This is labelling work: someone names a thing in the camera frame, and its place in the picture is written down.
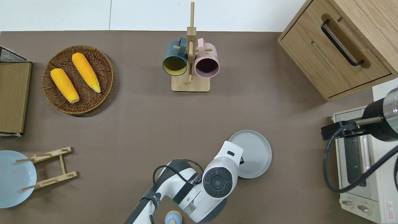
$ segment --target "gray plate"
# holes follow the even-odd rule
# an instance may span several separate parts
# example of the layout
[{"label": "gray plate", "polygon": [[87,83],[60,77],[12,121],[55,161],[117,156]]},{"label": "gray plate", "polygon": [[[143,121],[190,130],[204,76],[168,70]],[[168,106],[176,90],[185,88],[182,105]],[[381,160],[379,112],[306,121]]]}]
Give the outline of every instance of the gray plate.
[{"label": "gray plate", "polygon": [[243,149],[244,163],[239,166],[240,177],[256,178],[269,168],[272,159],[271,146],[260,133],[243,130],[233,134],[228,141]]}]

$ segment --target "plate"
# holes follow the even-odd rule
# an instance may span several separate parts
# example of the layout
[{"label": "plate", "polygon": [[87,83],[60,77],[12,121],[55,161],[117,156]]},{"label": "plate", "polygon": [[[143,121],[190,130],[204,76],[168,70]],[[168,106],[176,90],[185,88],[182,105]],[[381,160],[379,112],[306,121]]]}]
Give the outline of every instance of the plate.
[{"label": "plate", "polygon": [[37,176],[33,163],[15,163],[14,160],[17,159],[27,157],[16,151],[0,151],[0,208],[9,208],[26,200],[33,188],[25,191],[20,189],[36,184]]},{"label": "plate", "polygon": [[[90,88],[72,62],[74,53],[82,53],[93,68],[101,92]],[[51,78],[50,72],[55,68],[65,71],[72,82],[79,101],[71,104],[59,91]],[[56,54],[44,69],[42,88],[48,102],[57,110],[73,115],[84,114],[97,108],[108,97],[113,85],[113,67],[106,55],[100,50],[85,45],[68,47]]]},{"label": "plate", "polygon": [[244,163],[239,165],[238,176],[246,179],[256,178],[262,175],[271,165],[271,146],[260,133],[243,130],[233,134],[228,141],[243,149]]}]

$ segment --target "wooden base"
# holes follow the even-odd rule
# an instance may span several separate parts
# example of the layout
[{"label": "wooden base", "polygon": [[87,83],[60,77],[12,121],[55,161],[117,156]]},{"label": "wooden base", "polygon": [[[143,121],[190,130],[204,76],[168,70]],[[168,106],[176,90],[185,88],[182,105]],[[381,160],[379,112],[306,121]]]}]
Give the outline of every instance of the wooden base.
[{"label": "wooden base", "polygon": [[57,177],[53,177],[53,178],[49,178],[47,180],[43,180],[43,181],[37,182],[35,185],[32,185],[32,186],[24,187],[24,188],[20,189],[20,191],[25,191],[25,190],[31,189],[31,188],[38,189],[38,188],[41,188],[41,187],[45,187],[45,186],[51,185],[53,183],[57,183],[57,182],[60,182],[60,181],[67,180],[67,179],[72,178],[72,177],[77,177],[78,174],[77,174],[76,171],[73,171],[73,172],[70,172],[70,173],[66,173],[66,170],[65,170],[64,158],[62,157],[62,155],[65,154],[65,153],[69,153],[69,152],[72,152],[72,148],[71,147],[66,147],[66,148],[54,150],[54,151],[51,151],[51,152],[48,152],[48,153],[35,154],[34,156],[32,156],[32,157],[30,157],[28,159],[15,160],[16,163],[25,162],[25,161],[32,161],[32,163],[38,163],[38,162],[41,162],[41,161],[44,161],[44,160],[59,156],[59,159],[61,161],[61,169],[62,169],[62,173],[63,173],[63,175],[59,175]]},{"label": "wooden base", "polygon": [[210,79],[202,78],[197,74],[191,77],[191,83],[189,83],[189,69],[183,75],[172,76],[172,90],[174,92],[208,92],[210,90]]}]

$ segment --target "mug handle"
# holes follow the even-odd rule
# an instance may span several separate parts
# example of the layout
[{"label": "mug handle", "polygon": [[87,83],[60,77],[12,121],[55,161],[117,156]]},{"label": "mug handle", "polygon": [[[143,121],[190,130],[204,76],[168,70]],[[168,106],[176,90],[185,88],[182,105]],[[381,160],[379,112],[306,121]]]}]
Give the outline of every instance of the mug handle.
[{"label": "mug handle", "polygon": [[183,56],[186,48],[187,48],[187,39],[185,37],[181,37],[181,39],[179,40],[179,50],[177,54]]},{"label": "mug handle", "polygon": [[198,51],[199,51],[200,57],[206,56],[204,45],[205,45],[205,40],[203,38],[199,38],[198,39]]}]

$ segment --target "corn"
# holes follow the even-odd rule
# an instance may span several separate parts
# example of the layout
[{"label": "corn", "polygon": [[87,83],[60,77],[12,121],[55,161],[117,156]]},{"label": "corn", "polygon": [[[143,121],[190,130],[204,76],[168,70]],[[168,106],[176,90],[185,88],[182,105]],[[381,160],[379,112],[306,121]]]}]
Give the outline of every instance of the corn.
[{"label": "corn", "polygon": [[72,55],[72,61],[88,86],[96,92],[101,92],[97,76],[94,73],[93,68],[88,63],[86,57],[82,53],[74,53]]},{"label": "corn", "polygon": [[55,82],[55,85],[70,103],[76,103],[77,101],[79,101],[79,96],[77,95],[77,92],[73,87],[72,82],[69,80],[64,70],[53,69],[51,70],[50,74],[51,78]]}]

